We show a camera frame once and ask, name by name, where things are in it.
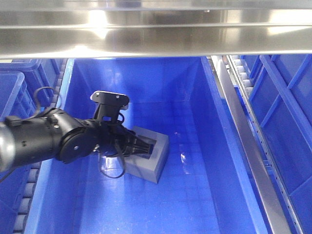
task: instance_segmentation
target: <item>metal rail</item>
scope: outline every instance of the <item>metal rail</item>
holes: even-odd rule
[[[290,234],[290,228],[274,190],[270,176],[262,161],[261,152],[253,137],[238,96],[221,60],[216,64],[221,87],[232,114],[246,158],[273,234]]]
[[[286,203],[286,206],[289,210],[289,214],[292,218],[292,221],[294,223],[294,226],[297,230],[297,233],[299,234],[303,234],[303,231],[302,231],[302,227],[301,227],[301,224],[297,218],[297,215],[295,213],[295,210],[293,208],[293,205],[290,201],[290,198],[288,196],[288,193],[286,192],[286,188],[285,188],[285,185],[283,183],[283,180],[281,179],[281,175],[277,169],[277,166],[276,166],[276,163],[274,161],[274,157],[272,155],[272,152],[268,146],[268,143],[262,133],[262,130],[261,130],[261,127],[255,117],[255,114],[254,114],[254,111],[251,107],[251,104],[249,103],[249,100],[248,100],[248,95],[246,94],[245,92],[245,88],[244,88],[244,85],[241,81],[241,79],[238,77],[238,71],[236,69],[236,66],[235,66],[235,63],[234,63],[234,60],[232,58],[232,56],[227,56],[227,59],[228,59],[228,62],[229,62],[229,65],[230,65],[230,68],[231,68],[231,71],[233,72],[233,75],[234,75],[234,78],[235,78],[235,81],[237,83],[237,85],[239,86],[239,91],[241,93],[241,96],[243,98],[243,101],[244,101],[244,104],[247,108],[247,111],[248,111],[248,114],[252,120],[252,125],[254,126],[254,128],[256,129],[256,134],[258,135],[259,137],[259,140],[260,140],[260,144],[265,152],[265,156],[268,160],[268,163],[269,163],[269,166],[270,168],[272,169],[273,173],[274,173],[274,176],[275,176],[275,179],[276,179],[276,182],[279,186],[279,189],[281,191],[281,194],[283,196],[283,199]]]

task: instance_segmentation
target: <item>cable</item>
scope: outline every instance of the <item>cable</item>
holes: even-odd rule
[[[110,121],[106,121],[106,124],[107,124],[108,126],[122,125],[122,124],[124,123],[124,121],[125,121],[125,116],[124,116],[122,113],[120,113],[120,112],[118,113],[118,115],[121,116],[122,120],[117,120],[116,123],[111,123]]]
[[[122,162],[122,172],[121,172],[121,174],[118,175],[118,176],[116,176],[116,177],[114,177],[114,176],[110,176],[110,175],[106,174],[104,171],[101,170],[101,168],[100,168],[100,167],[101,167],[101,155],[100,155],[100,152],[99,152],[99,151],[98,151],[98,157],[99,157],[99,164],[98,164],[98,166],[99,166],[100,171],[101,171],[105,176],[107,176],[107,177],[109,177],[109,178],[112,178],[112,179],[118,179],[118,178],[122,177],[122,176],[126,173],[126,161],[125,161],[125,158],[124,158],[124,156],[123,156],[123,154],[122,154],[121,148],[119,147],[118,140],[115,140],[114,147],[115,147],[115,149],[116,149],[116,151],[117,151],[117,153],[118,153],[118,157],[120,157],[121,162]]]
[[[35,101],[35,104],[36,104],[36,110],[35,110],[35,112],[33,113],[32,116],[30,116],[29,118],[27,118],[27,119],[25,119],[25,120],[29,120],[29,119],[35,118],[35,117],[40,113],[41,104],[40,104],[39,99],[38,99],[38,93],[39,93],[41,90],[43,90],[43,89],[52,89],[53,91],[55,91],[55,92],[57,93],[57,91],[56,91],[55,88],[49,87],[49,86],[45,86],[45,87],[41,87],[41,88],[36,89],[35,92],[34,92],[34,101]],[[60,99],[60,105],[59,105],[59,107],[56,107],[57,109],[60,108],[61,103],[62,103],[62,97],[61,97],[60,94],[59,94],[59,98],[61,98],[61,99]]]
[[[11,175],[11,173],[15,170],[15,168],[12,168],[11,170],[9,170],[9,172],[7,174],[5,174],[1,179],[0,179],[0,183],[2,183],[5,179],[8,178],[9,175]]]

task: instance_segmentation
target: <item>stainless steel beam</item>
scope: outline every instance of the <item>stainless steel beam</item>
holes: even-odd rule
[[[225,99],[232,114],[246,158],[273,234],[290,234],[290,228],[273,184],[263,164],[259,147],[253,137],[230,76],[221,60],[216,65]]]
[[[26,2],[31,6],[38,1]],[[81,5],[57,8],[56,2]],[[23,3],[1,8],[0,3],[0,59],[312,52],[309,9],[117,11],[82,7],[92,2],[97,1],[52,1],[44,11],[30,10],[30,6],[22,9]]]
[[[204,10],[204,9],[311,9],[310,0],[1,0],[9,10]]]

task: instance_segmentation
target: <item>black robotic arm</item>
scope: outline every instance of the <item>black robotic arm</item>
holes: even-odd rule
[[[70,163],[95,150],[110,157],[152,153],[153,145],[122,126],[126,95],[96,91],[91,100],[98,103],[93,119],[48,108],[29,119],[9,116],[0,122],[0,172],[51,158]]]

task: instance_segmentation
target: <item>metal shelf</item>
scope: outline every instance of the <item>metal shelf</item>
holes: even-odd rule
[[[0,9],[0,59],[312,52],[308,0],[3,0]]]

